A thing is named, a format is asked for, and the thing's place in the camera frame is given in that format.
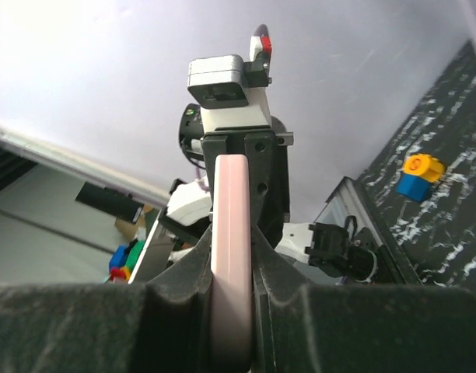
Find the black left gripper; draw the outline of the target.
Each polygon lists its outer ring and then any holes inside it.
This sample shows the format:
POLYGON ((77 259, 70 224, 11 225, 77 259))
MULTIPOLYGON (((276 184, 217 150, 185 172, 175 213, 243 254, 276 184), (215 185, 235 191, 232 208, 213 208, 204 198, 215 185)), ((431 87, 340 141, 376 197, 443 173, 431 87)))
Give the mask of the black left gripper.
POLYGON ((288 152, 272 130, 216 131, 202 139, 210 190, 214 190, 215 160, 219 155, 247 157, 251 222, 275 248, 282 239, 289 208, 288 152))

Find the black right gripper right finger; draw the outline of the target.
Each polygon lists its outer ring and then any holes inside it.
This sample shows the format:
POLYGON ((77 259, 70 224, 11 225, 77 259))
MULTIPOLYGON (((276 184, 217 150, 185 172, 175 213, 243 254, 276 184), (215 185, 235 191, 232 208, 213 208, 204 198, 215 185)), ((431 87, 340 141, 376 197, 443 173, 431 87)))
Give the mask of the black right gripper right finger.
POLYGON ((322 286, 252 231, 255 372, 476 372, 476 297, 460 288, 322 286))

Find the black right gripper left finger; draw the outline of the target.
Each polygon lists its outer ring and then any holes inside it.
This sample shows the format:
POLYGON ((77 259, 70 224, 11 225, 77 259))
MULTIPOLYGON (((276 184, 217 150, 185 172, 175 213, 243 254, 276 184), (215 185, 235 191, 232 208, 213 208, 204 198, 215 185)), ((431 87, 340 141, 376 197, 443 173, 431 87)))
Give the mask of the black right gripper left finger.
POLYGON ((211 238, 147 283, 0 286, 0 372, 207 372, 211 238))

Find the pink phone case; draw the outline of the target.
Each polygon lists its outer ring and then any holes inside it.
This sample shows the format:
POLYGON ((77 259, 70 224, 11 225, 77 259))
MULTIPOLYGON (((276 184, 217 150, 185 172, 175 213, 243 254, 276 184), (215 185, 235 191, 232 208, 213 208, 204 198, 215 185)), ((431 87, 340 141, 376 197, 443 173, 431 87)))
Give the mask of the pink phone case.
POLYGON ((248 161, 220 155, 215 162, 212 219, 210 354, 217 372, 251 365, 253 300, 248 161))

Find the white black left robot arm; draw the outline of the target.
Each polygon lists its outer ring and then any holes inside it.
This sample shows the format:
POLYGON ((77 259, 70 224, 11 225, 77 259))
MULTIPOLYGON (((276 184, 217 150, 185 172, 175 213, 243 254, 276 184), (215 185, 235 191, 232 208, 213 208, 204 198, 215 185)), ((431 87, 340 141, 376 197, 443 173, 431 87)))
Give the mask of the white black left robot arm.
POLYGON ((309 282, 257 226, 250 158, 208 167, 213 220, 152 281, 0 287, 0 372, 378 372, 375 290, 309 282))

